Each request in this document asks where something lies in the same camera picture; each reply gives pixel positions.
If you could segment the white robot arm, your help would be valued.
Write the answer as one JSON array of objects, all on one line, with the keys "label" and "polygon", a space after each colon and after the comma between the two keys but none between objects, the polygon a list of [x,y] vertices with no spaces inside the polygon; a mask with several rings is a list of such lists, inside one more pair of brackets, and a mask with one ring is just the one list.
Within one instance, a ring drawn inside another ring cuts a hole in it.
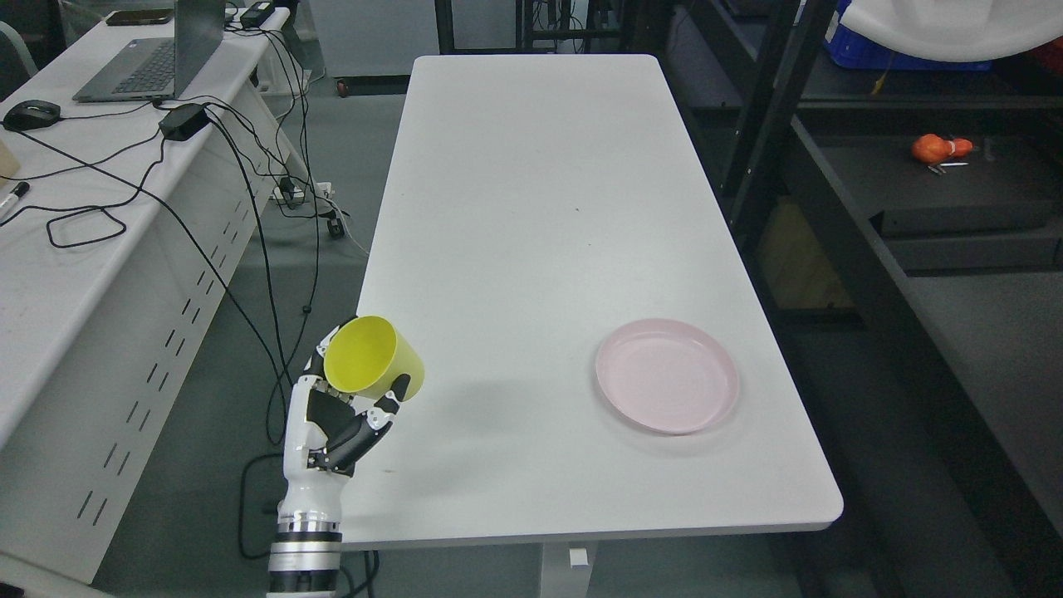
[{"label": "white robot arm", "polygon": [[342,535],[337,522],[279,523],[267,597],[337,597]]}]

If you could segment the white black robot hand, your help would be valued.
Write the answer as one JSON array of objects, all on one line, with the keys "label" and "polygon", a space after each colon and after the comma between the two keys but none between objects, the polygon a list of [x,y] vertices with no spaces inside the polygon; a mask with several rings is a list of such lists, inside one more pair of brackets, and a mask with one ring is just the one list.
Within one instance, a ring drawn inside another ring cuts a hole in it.
[{"label": "white black robot hand", "polygon": [[326,381],[324,351],[338,329],[319,341],[292,387],[282,450],[287,493],[279,505],[277,525],[296,520],[339,525],[345,482],[357,462],[391,429],[406,401],[409,375],[400,375],[379,397],[343,393]]}]

